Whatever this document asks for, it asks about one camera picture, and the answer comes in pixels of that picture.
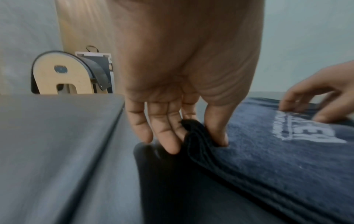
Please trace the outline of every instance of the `black table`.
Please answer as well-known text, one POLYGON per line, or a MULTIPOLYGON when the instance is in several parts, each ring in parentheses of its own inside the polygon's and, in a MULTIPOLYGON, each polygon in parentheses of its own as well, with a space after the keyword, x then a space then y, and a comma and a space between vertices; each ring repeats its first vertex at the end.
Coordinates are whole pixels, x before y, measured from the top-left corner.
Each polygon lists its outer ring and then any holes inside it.
POLYGON ((0 97, 0 103, 0 223, 289 221, 183 154, 140 144, 120 113, 120 97, 0 97))

